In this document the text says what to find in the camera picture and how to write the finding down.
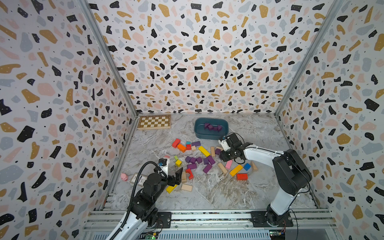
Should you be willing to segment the purple triangular prism block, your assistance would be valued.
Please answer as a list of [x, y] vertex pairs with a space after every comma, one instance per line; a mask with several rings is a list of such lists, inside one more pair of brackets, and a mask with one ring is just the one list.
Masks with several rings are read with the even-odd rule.
[[220, 132], [221, 130], [222, 130], [222, 126], [220, 126], [220, 125], [218, 125], [218, 126], [215, 126], [214, 127], [214, 131], [216, 131], [216, 132]]

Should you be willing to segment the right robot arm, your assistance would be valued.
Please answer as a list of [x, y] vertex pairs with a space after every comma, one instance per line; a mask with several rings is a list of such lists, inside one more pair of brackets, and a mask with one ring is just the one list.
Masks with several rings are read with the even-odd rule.
[[266, 213], [259, 218], [261, 224], [277, 227], [289, 216], [289, 210], [298, 194], [310, 191], [313, 179], [307, 166], [298, 153], [292, 149], [286, 151], [273, 151], [258, 147], [249, 142], [242, 142], [236, 133], [231, 133], [219, 139], [223, 148], [219, 157], [222, 161], [240, 158], [252, 163], [258, 162], [274, 169], [279, 190], [273, 201], [267, 206]]

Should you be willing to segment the teal plastic storage bin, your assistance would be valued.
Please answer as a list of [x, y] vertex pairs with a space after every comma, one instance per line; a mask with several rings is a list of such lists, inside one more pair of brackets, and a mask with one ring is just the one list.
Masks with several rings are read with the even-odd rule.
[[[205, 129], [205, 123], [211, 124], [208, 129]], [[223, 127], [220, 132], [214, 131], [214, 127], [218, 125]], [[198, 118], [195, 121], [194, 133], [199, 139], [219, 140], [229, 133], [229, 123], [226, 120], [216, 118]]]

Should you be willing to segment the yellow block near gripper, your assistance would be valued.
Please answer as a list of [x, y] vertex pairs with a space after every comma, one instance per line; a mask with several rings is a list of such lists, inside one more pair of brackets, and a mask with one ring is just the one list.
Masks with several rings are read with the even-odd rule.
[[166, 188], [166, 191], [168, 194], [170, 194], [178, 185], [174, 185], [174, 186], [168, 186]]

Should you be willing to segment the red arch block front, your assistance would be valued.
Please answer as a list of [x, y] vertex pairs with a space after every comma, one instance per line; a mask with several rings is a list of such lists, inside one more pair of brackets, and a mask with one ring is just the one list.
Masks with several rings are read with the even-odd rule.
[[194, 175], [193, 175], [191, 169], [187, 169], [187, 170], [186, 170], [186, 173], [189, 175], [189, 180], [193, 180], [193, 179], [194, 179]]

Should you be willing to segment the pink rectangular block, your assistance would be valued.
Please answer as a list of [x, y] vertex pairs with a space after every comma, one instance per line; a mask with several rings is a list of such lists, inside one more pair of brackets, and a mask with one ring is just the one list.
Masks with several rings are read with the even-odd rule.
[[232, 167], [232, 163], [233, 163], [232, 160], [227, 161], [227, 162], [226, 162], [226, 165], [225, 165], [225, 168], [226, 168], [227, 170], [230, 170], [231, 167]]

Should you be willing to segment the natural wood square block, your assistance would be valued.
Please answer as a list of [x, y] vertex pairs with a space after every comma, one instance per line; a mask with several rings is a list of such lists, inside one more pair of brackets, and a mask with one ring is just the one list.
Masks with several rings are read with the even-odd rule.
[[191, 185], [187, 185], [187, 184], [182, 184], [181, 189], [182, 189], [183, 191], [191, 192], [191, 191], [193, 190], [193, 186], [191, 186]]

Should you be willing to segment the yellow orange long block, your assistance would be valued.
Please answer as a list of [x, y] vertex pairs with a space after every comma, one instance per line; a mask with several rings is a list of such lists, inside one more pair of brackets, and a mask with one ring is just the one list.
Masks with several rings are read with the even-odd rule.
[[243, 169], [242, 165], [237, 165], [233, 170], [230, 171], [230, 175], [234, 177], [236, 174], [238, 174]]

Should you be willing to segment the natural wood long plank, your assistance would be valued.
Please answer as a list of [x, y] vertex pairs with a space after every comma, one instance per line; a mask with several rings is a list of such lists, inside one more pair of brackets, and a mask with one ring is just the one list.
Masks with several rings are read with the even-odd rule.
[[225, 168], [225, 166], [222, 163], [218, 163], [218, 167], [224, 175], [228, 173], [228, 170]]

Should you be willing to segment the orange rectangular block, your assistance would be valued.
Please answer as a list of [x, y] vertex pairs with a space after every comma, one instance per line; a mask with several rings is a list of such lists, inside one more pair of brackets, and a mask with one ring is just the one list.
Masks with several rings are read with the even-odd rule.
[[186, 150], [187, 150], [187, 148], [184, 145], [182, 145], [182, 144], [178, 144], [177, 145], [177, 149], [179, 149], [183, 153], [185, 153]]

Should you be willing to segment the red wedge block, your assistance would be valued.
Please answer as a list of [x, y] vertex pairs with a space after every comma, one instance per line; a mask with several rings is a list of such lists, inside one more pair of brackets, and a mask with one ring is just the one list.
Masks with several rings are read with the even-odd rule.
[[236, 174], [237, 181], [247, 181], [248, 174]]

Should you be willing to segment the purple upright rectangular block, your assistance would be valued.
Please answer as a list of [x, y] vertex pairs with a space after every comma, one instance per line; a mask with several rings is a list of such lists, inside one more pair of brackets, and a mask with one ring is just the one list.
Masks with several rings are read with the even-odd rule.
[[210, 163], [210, 165], [212, 165], [212, 166], [216, 163], [212, 156], [208, 156], [207, 159], [208, 159], [208, 162]]

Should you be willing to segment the wooden chessboard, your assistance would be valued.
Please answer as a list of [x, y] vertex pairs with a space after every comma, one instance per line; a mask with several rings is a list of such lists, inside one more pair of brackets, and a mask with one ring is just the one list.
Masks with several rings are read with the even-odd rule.
[[164, 130], [171, 128], [170, 115], [141, 116], [138, 123], [139, 130]]

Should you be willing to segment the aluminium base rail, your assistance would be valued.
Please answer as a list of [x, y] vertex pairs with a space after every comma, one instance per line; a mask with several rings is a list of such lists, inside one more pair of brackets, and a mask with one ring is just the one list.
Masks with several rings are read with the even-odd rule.
[[340, 240], [326, 209], [289, 210], [269, 225], [261, 210], [159, 211], [147, 224], [124, 211], [94, 211], [82, 240]]

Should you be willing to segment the aluminium corner post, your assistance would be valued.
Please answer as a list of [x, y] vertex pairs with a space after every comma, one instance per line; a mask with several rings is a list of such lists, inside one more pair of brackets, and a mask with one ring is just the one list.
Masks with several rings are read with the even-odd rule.
[[329, 27], [331, 26], [334, 18], [336, 17], [337, 13], [341, 9], [343, 5], [342, 0], [335, 0], [332, 2], [332, 5], [330, 6], [329, 11], [327, 12], [326, 18], [323, 21], [318, 33], [316, 34], [314, 41], [311, 43], [310, 47], [308, 48], [308, 52], [305, 54], [302, 62], [299, 64], [299, 68], [296, 71], [293, 80], [287, 87], [287, 90], [281, 100], [281, 102], [278, 105], [278, 108], [276, 112], [274, 113], [274, 116], [276, 119], [278, 118], [279, 114], [283, 111], [283, 108], [287, 101], [289, 100], [290, 94], [294, 91], [295, 86], [299, 82], [303, 72], [305, 71], [307, 65], [310, 63], [310, 60], [313, 58], [315, 53], [317, 52], [317, 48], [320, 46], [322, 39], [324, 35], [329, 30]]

